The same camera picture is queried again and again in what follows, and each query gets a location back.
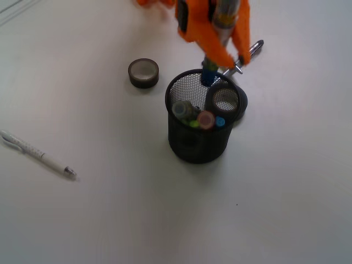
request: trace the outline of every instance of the white table surface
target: white table surface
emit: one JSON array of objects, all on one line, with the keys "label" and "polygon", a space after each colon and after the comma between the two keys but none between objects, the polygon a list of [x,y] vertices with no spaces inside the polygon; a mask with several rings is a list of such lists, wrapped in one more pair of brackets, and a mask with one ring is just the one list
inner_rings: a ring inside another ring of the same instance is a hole
[{"label": "white table surface", "polygon": [[[1,263],[352,262],[352,2],[251,5],[249,106],[201,166],[167,141],[166,87],[203,58],[172,10],[41,0],[1,24],[0,127],[81,178],[0,144]],[[150,91],[128,80],[141,57]]]}]

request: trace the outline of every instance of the pen holder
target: pen holder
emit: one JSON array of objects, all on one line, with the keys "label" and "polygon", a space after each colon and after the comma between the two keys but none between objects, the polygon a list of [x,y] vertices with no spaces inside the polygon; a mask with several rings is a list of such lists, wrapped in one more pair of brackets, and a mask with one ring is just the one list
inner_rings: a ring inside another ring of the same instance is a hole
[{"label": "pen holder", "polygon": [[[202,70],[189,70],[171,81],[166,90],[165,103],[168,111],[168,139],[171,149],[181,159],[190,163],[206,163],[218,158],[226,149],[233,123],[242,115],[242,100],[239,88],[228,77],[216,74],[212,86],[201,82]],[[230,112],[221,128],[202,130],[179,120],[172,112],[172,104],[189,101],[200,110],[206,109],[206,98],[212,87],[225,86],[222,102],[215,102],[217,109]]]}]

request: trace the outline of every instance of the tape roll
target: tape roll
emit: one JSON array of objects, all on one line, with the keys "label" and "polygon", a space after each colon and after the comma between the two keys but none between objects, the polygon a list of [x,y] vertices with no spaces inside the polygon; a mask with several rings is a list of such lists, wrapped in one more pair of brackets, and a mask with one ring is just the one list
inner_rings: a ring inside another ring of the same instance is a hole
[{"label": "tape roll", "polygon": [[159,66],[151,59],[137,59],[129,65],[128,75],[137,88],[151,88],[159,81]]}]

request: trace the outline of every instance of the pen clip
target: pen clip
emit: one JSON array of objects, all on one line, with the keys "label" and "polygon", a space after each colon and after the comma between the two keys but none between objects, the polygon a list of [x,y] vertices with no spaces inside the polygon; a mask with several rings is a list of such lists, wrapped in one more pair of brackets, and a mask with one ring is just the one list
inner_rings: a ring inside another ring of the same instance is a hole
[{"label": "pen clip", "polygon": [[13,147],[14,149],[19,149],[21,152],[24,152],[23,149],[20,146],[11,143],[10,141],[5,139],[4,137],[1,137],[1,138],[4,140],[5,144],[9,145],[10,147]]}]

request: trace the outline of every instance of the white pen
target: white pen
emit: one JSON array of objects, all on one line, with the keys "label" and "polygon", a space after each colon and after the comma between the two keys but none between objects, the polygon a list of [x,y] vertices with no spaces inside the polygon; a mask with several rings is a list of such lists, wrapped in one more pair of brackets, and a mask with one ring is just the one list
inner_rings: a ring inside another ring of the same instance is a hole
[{"label": "white pen", "polygon": [[77,174],[68,166],[62,165],[60,162],[57,162],[55,159],[50,157],[47,153],[44,153],[35,147],[32,147],[27,142],[23,141],[19,137],[16,137],[9,133],[6,130],[0,130],[0,136],[7,142],[20,147],[24,152],[28,153],[32,157],[37,158],[39,161],[44,163],[46,166],[52,168],[53,170],[61,173],[71,180],[75,180]]}]

